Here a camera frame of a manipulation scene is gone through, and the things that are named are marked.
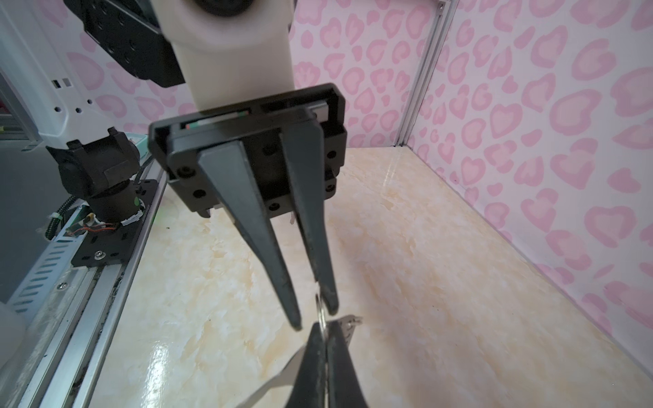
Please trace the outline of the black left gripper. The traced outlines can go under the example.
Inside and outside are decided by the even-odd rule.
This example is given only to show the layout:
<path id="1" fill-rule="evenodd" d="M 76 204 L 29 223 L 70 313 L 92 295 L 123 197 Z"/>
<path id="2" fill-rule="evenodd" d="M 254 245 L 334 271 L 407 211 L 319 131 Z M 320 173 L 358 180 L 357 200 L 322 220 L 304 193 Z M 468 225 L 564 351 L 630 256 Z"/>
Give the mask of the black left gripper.
<path id="1" fill-rule="evenodd" d="M 149 128 L 149 152 L 171 188 L 205 219 L 223 204 L 296 331 L 302 328 L 299 304 L 269 216 L 294 209 L 322 302 L 330 316 L 337 314 L 324 202 L 335 195 L 345 164 L 346 105 L 338 87 L 327 83 L 160 120 Z"/>

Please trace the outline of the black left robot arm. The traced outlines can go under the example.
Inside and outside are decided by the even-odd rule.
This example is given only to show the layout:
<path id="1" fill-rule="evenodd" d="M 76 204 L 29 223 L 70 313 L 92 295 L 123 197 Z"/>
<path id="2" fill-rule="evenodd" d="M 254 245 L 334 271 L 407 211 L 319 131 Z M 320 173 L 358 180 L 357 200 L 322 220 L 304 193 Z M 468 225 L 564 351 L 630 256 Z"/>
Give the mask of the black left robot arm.
<path id="1" fill-rule="evenodd" d="M 339 309 L 326 199 L 345 158 L 345 97 L 332 83 L 297 89 L 289 34 L 294 1 L 34 1 L 1 4 L 1 95 L 44 143 L 61 182 L 100 219 L 139 212 L 139 151 L 86 80 L 54 48 L 47 23 L 77 17 L 127 73 L 161 88 L 186 85 L 196 112 L 155 119 L 148 149 L 188 209 L 222 208 L 267 273 L 290 326 L 302 327 L 271 226 L 293 213 L 322 312 Z"/>

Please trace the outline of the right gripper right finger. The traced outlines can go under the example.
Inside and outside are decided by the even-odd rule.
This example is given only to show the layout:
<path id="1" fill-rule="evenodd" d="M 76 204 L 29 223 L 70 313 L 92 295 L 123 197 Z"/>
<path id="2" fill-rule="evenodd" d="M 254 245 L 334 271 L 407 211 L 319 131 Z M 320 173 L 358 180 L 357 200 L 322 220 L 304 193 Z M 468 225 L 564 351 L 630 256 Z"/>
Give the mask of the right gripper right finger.
<path id="1" fill-rule="evenodd" d="M 368 408 L 344 332 L 337 322 L 328 324 L 326 338 L 326 385 L 329 408 Z"/>

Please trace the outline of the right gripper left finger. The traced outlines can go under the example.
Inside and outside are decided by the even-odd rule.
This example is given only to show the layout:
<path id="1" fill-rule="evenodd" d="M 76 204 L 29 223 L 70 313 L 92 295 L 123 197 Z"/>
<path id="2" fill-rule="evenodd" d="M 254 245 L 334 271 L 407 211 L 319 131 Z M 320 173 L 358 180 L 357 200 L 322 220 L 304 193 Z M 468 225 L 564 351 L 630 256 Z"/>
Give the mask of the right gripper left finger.
<path id="1" fill-rule="evenodd" d="M 319 323 L 311 328 L 304 357 L 285 408 L 324 408 L 327 389 L 327 349 Z"/>

